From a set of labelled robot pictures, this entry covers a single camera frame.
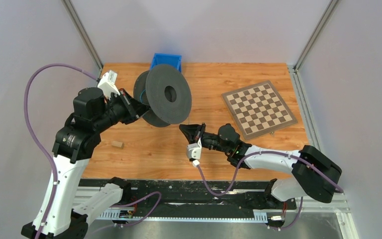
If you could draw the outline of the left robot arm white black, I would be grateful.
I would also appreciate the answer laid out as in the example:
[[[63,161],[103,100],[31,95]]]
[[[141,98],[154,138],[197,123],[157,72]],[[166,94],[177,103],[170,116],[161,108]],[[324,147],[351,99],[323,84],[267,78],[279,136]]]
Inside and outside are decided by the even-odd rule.
[[[34,221],[22,227],[29,239],[82,239],[89,226],[110,206],[127,206],[132,200],[131,184],[113,177],[84,203],[74,206],[82,174],[101,133],[117,123],[139,120],[150,107],[118,89],[105,97],[97,87],[79,91],[74,111],[56,133],[51,159],[52,173],[41,209]]]

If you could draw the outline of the dark grey cable spool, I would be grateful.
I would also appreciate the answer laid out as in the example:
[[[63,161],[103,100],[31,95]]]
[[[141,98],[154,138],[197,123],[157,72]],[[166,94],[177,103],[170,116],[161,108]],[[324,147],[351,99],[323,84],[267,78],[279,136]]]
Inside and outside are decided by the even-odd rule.
[[[176,68],[160,64],[141,73],[133,87],[133,97],[150,106],[143,119],[155,127],[184,122],[192,107],[187,80]]]

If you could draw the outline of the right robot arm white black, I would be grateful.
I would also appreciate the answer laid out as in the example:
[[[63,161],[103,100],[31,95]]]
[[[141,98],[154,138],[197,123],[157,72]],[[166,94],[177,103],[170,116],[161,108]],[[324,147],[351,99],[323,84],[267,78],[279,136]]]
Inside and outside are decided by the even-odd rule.
[[[335,193],[344,192],[338,185],[342,169],[314,146],[305,145],[301,150],[273,150],[245,143],[229,123],[221,126],[217,133],[207,132],[205,128],[204,123],[179,125],[179,130],[188,141],[187,158],[199,170],[204,183],[207,181],[200,158],[202,150],[207,148],[223,152],[236,170],[268,169],[291,175],[290,178],[272,179],[268,183],[264,201],[271,208],[289,199],[305,196],[330,203]]]

